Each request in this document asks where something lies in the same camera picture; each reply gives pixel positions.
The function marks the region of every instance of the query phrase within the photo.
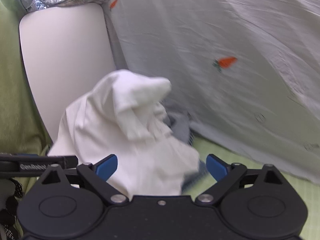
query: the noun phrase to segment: green sheet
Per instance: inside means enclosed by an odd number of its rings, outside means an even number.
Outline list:
[[[44,155],[52,143],[27,82],[20,52],[20,0],[0,0],[0,152]],[[21,178],[24,191],[35,178]]]
[[[215,154],[226,163],[239,162],[251,169],[260,169],[262,164],[251,161],[245,157],[239,156],[229,150],[220,147],[212,142],[202,138],[196,138],[193,146],[200,153],[200,158],[205,161],[208,154]],[[311,182],[299,179],[284,173],[285,178],[291,183],[295,190],[299,193],[308,207],[308,220],[302,230],[301,237],[305,240],[320,239],[320,186],[314,185]],[[211,187],[216,183],[215,179],[210,175],[198,181],[190,190],[186,191],[186,195],[191,195],[193,198],[201,192]]]

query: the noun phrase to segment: light green mattress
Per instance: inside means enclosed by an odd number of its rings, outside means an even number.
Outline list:
[[[262,164],[256,163],[245,157],[239,156],[229,150],[220,147],[212,142],[202,138],[196,138],[193,146],[198,150],[200,158],[205,161],[208,154],[215,154],[217,157],[224,160],[226,163],[239,162],[246,165],[250,169],[260,169]],[[285,174],[286,179],[291,183],[295,190],[302,197],[308,207],[308,220],[302,230],[301,237],[305,240],[320,239],[320,186],[314,185],[304,179],[299,179],[289,174]],[[186,195],[191,195],[192,198],[204,192],[211,187],[216,180],[210,175],[205,176],[198,181],[191,189],[185,192]]]

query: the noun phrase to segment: orange carrot print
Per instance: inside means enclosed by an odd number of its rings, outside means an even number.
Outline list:
[[[236,57],[224,57],[218,60],[218,64],[222,68],[228,68],[237,61]]]
[[[118,0],[114,0],[111,4],[110,4],[110,10],[113,9],[116,4],[117,4]]]

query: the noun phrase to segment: cloth fold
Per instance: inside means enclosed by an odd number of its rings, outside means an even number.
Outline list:
[[[80,163],[118,158],[108,183],[133,195],[179,195],[184,177],[198,171],[199,154],[172,136],[159,103],[171,90],[166,78],[128,70],[105,76],[63,115],[49,155],[77,155]]]

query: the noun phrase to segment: silver bolt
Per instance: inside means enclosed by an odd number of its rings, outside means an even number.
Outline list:
[[[113,195],[110,199],[113,203],[123,203],[126,201],[127,197],[122,194],[116,194]]]
[[[159,200],[159,201],[158,201],[158,205],[160,205],[160,206],[164,206],[166,203],[167,203],[167,202],[164,201],[164,200]]]
[[[203,202],[203,203],[209,203],[213,201],[213,196],[211,196],[210,194],[201,194],[198,197],[198,200]]]

